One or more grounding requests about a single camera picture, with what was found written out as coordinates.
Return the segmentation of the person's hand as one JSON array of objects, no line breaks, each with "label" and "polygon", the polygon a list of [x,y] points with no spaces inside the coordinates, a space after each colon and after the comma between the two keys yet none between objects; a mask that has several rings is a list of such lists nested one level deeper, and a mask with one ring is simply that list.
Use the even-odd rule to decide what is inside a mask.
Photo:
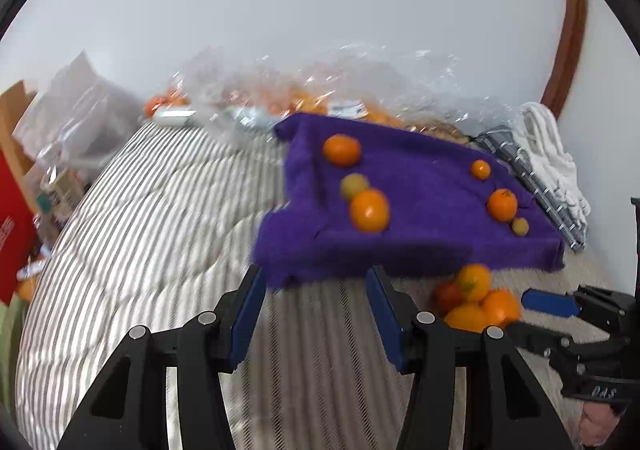
[{"label": "person's hand", "polygon": [[585,402],[578,423],[578,437],[584,447],[600,447],[608,441],[622,415],[609,404]]}]

